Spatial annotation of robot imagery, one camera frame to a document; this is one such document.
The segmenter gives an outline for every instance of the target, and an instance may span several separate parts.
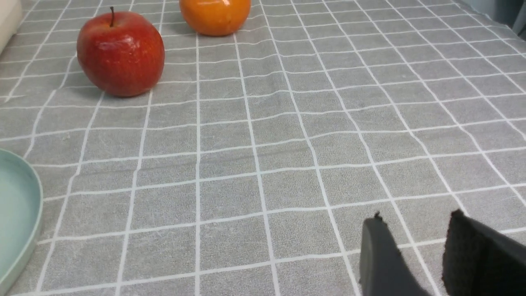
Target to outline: orange fruit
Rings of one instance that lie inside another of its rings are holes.
[[[250,0],[179,0],[188,25],[207,36],[226,36],[239,30],[250,13]]]

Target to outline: gray tablecloth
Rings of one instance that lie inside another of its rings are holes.
[[[526,43],[461,4],[253,0],[224,38],[177,2],[23,4],[0,147],[40,174],[44,229],[10,294],[357,295],[376,211],[434,294],[452,210],[526,243]],[[75,57],[109,5],[164,37],[137,98]]]

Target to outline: white object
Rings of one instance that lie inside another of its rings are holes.
[[[0,0],[0,53],[22,21],[20,0]]]

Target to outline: plate rim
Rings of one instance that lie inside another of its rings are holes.
[[[24,268],[26,267],[29,259],[31,258],[31,255],[33,254],[33,251],[36,247],[36,243],[38,240],[38,232],[40,232],[41,230],[42,214],[43,214],[43,207],[44,207],[44,189],[42,187],[42,181],[40,180],[40,176],[36,172],[35,168],[27,160],[25,160],[23,157],[17,155],[14,152],[0,148],[0,154],[2,153],[10,155],[11,157],[14,157],[18,160],[21,160],[31,170],[33,175],[36,177],[37,183],[38,183],[38,191],[39,191],[39,203],[38,203],[39,208],[38,208],[38,214],[36,217],[35,225],[33,226],[33,230],[31,230],[31,234],[27,238],[27,241],[24,247],[18,254],[13,264],[11,264],[7,272],[0,278],[0,295],[2,295],[2,290],[4,289],[6,289],[5,292],[9,291],[9,289],[13,286],[15,281],[20,276],[20,274],[24,271]]]

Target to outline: plate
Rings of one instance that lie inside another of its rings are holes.
[[[23,271],[42,226],[42,184],[24,159],[0,149],[0,295]]]

